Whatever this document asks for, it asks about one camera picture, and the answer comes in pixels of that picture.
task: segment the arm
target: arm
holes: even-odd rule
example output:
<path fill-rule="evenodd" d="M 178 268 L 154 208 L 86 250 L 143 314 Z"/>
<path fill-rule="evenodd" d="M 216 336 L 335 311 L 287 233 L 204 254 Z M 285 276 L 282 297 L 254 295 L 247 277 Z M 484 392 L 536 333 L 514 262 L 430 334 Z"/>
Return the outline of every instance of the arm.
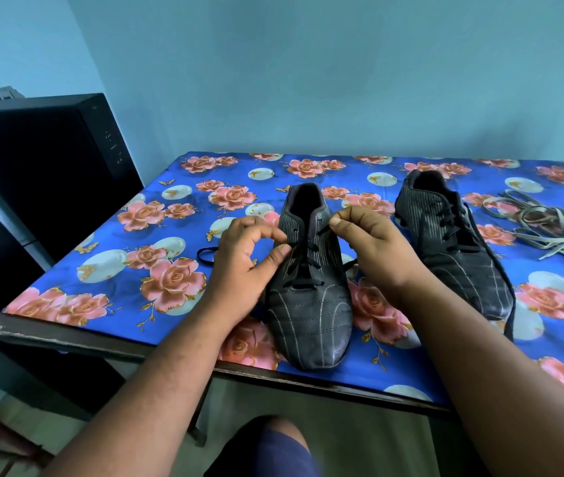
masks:
<path fill-rule="evenodd" d="M 490 472 L 564 475 L 564 387 L 437 280 L 389 220 L 350 207 L 331 227 L 412 322 Z"/>
<path fill-rule="evenodd" d="M 220 346 L 291 249 L 280 245 L 254 267 L 250 256 L 262 237 L 286 240 L 257 217 L 233 220 L 205 295 L 42 477 L 169 475 Z"/>

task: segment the shoe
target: shoe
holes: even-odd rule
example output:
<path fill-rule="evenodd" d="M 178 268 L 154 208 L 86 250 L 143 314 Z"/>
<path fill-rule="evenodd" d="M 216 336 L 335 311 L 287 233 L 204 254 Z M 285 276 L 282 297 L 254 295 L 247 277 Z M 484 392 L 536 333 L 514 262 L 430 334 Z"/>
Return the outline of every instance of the shoe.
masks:
<path fill-rule="evenodd" d="M 513 286 L 478 232 L 467 204 L 435 171 L 413 170 L 395 202 L 395 220 L 409 230 L 419 258 L 445 286 L 488 320 L 507 320 L 511 339 Z"/>
<path fill-rule="evenodd" d="M 278 227 L 293 251 L 265 290 L 276 347 L 304 371 L 338 365 L 351 338 L 351 294 L 330 216 L 316 184 L 290 188 Z"/>

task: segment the floral tablecloth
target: floral tablecloth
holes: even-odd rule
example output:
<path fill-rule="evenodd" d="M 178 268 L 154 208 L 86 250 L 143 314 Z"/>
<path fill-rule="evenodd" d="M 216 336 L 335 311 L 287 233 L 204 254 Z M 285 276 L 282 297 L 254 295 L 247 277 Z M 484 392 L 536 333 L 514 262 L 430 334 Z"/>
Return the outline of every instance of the floral tablecloth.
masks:
<path fill-rule="evenodd" d="M 190 152 L 6 312 L 158 344 L 205 291 L 210 268 L 198 264 L 197 250 L 217 244 L 233 218 L 260 216 L 276 224 L 289 187 L 306 181 L 322 188 L 333 211 L 357 204 L 389 217 L 414 168 L 439 170 L 471 205 L 478 229 L 516 288 L 515 343 L 564 384 L 564 256 L 539 261 L 543 251 L 509 232 L 518 227 L 513 220 L 489 216 L 482 208 L 486 198 L 508 188 L 564 208 L 564 163 L 551 161 Z M 517 210 L 504 202 L 491 204 L 499 212 Z M 270 248 L 270 241 L 261 241 L 253 258 L 262 259 Z M 344 261 L 355 257 L 346 242 L 341 248 Z M 355 328 L 349 352 L 337 368 L 310 376 L 449 404 L 407 318 L 365 277 L 354 270 L 350 277 Z M 277 353 L 259 317 L 255 310 L 232 331 L 219 359 L 300 373 Z"/>

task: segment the hand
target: hand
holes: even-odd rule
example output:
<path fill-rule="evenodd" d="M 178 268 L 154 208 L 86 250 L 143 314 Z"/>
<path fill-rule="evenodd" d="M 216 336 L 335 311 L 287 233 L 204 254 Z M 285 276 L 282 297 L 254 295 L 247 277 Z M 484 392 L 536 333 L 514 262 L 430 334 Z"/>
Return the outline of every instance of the hand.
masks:
<path fill-rule="evenodd" d="M 351 245 L 361 270 L 393 306 L 400 290 L 431 275 L 392 221 L 371 209 L 349 206 L 335 213 L 329 225 Z"/>
<path fill-rule="evenodd" d="M 234 219 L 220 238 L 207 290 L 198 305 L 203 303 L 203 307 L 211 306 L 213 312 L 222 314 L 230 323 L 229 330 L 254 309 L 278 266 L 291 253 L 288 244 L 281 244 L 254 266 L 251 255 L 261 238 L 286 242 L 286 234 L 282 230 L 259 217 Z"/>

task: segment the floor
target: floor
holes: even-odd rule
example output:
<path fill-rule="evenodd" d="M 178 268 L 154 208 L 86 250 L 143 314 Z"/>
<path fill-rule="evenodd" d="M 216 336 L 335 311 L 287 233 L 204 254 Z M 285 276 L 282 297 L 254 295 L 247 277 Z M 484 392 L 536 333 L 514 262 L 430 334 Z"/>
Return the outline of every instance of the floor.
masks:
<path fill-rule="evenodd" d="M 124 376 L 135 369 L 116 367 Z M 202 475 L 240 426 L 253 417 L 272 413 L 298 425 L 325 476 L 440 475 L 426 417 L 222 379 L 212 382 L 201 417 L 201 428 L 207 426 L 207 444 L 200 449 L 186 437 L 171 475 Z M 30 408 L 10 396 L 0 402 L 0 420 L 53 453 L 63 449 L 84 425 Z M 34 477 L 37 473 L 19 464 L 9 477 Z"/>

